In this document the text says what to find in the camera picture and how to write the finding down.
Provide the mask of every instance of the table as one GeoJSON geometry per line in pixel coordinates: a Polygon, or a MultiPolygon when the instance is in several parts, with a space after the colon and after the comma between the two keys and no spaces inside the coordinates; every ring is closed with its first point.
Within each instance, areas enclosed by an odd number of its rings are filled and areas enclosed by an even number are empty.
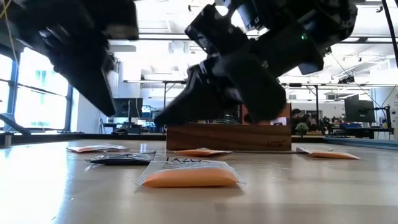
{"type": "Polygon", "coordinates": [[[397,223],[398,153],[329,144],[359,161],[302,154],[231,154],[247,185],[147,189],[145,167],[91,166],[66,146],[120,144],[164,152],[164,142],[81,140],[0,150],[0,223],[397,223]]]}

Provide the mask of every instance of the black packet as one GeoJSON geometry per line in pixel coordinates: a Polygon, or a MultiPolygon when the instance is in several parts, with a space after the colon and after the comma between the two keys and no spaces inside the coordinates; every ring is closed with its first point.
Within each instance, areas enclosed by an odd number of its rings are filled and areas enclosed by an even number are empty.
{"type": "Polygon", "coordinates": [[[103,154],[86,162],[102,164],[107,166],[146,166],[155,157],[156,151],[150,153],[124,153],[124,154],[103,154]]]}

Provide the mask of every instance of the wooden block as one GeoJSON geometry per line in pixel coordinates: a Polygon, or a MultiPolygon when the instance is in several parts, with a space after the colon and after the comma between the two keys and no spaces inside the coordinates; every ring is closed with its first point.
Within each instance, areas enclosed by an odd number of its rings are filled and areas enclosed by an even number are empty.
{"type": "Polygon", "coordinates": [[[290,126],[187,124],[167,128],[167,149],[284,152],[292,150],[290,126]]]}

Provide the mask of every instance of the yellow cord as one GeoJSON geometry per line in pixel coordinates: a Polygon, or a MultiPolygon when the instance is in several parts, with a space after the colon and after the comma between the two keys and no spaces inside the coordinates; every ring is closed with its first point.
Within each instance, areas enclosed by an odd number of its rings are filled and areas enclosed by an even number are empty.
{"type": "Polygon", "coordinates": [[[3,10],[2,10],[2,13],[0,14],[0,19],[2,18],[3,15],[5,15],[5,17],[6,17],[6,25],[7,25],[7,29],[8,29],[8,36],[10,38],[10,43],[11,43],[11,48],[12,48],[12,53],[14,54],[14,60],[15,60],[15,63],[17,64],[17,71],[19,71],[19,64],[18,64],[17,54],[15,53],[14,41],[12,39],[10,24],[9,24],[8,16],[7,16],[7,8],[10,6],[11,1],[12,0],[9,0],[7,5],[6,5],[5,0],[2,2],[3,10]]]}

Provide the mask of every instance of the packet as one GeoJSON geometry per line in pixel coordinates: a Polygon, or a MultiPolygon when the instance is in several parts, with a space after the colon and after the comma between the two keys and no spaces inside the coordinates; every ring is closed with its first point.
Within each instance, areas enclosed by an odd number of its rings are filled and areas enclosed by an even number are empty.
{"type": "Polygon", "coordinates": [[[244,184],[236,171],[226,162],[173,160],[173,162],[160,161],[158,158],[150,162],[136,184],[146,187],[220,187],[236,183],[244,184]]]}
{"type": "Polygon", "coordinates": [[[112,144],[102,144],[95,146],[83,146],[83,147],[75,147],[68,146],[68,150],[73,152],[82,153],[82,152],[117,152],[117,151],[128,151],[129,149],[124,146],[112,145],[112,144]]]}
{"type": "Polygon", "coordinates": [[[86,159],[85,161],[108,166],[141,166],[148,165],[154,159],[155,155],[156,151],[134,154],[104,154],[92,159],[86,159]]]}
{"type": "Polygon", "coordinates": [[[230,154],[232,151],[219,151],[219,150],[211,150],[207,148],[200,148],[200,149],[189,149],[189,150],[182,150],[177,151],[178,155],[181,156],[220,156],[230,154]]]}
{"type": "Polygon", "coordinates": [[[329,159],[360,159],[360,157],[354,156],[345,152],[331,152],[331,151],[316,151],[310,149],[304,149],[301,147],[296,148],[296,151],[304,151],[312,157],[318,158],[329,158],[329,159]]]}

